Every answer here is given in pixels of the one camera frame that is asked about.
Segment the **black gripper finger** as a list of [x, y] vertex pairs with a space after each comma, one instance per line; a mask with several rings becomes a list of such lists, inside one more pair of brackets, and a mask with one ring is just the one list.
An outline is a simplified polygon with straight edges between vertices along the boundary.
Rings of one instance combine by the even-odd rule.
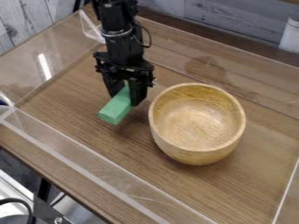
[[146, 85], [142, 80], [130, 78], [128, 80], [130, 106], [136, 107], [146, 97]]
[[125, 86], [125, 82], [116, 73], [102, 73], [101, 76], [108, 94], [113, 97]]

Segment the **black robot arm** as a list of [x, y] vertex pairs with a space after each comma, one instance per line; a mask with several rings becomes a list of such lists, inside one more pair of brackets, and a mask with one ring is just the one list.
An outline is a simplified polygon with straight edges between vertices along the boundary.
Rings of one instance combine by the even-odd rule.
[[106, 46], [104, 52], [93, 53], [96, 71], [101, 73], [110, 97], [128, 84], [128, 97], [134, 107], [145, 99], [146, 89], [154, 81], [154, 66], [144, 59], [152, 37], [145, 44], [142, 32], [148, 30], [136, 21], [137, 0], [90, 0], [90, 5]]

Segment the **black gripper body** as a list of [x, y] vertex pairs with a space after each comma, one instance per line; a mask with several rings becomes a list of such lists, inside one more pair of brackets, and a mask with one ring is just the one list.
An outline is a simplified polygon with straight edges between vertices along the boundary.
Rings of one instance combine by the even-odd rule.
[[93, 53], [97, 71], [101, 74], [117, 74], [124, 81], [137, 78], [150, 87], [154, 67], [144, 59], [144, 51], [152, 43], [144, 43], [142, 31], [101, 31], [101, 36], [105, 39], [106, 50]]

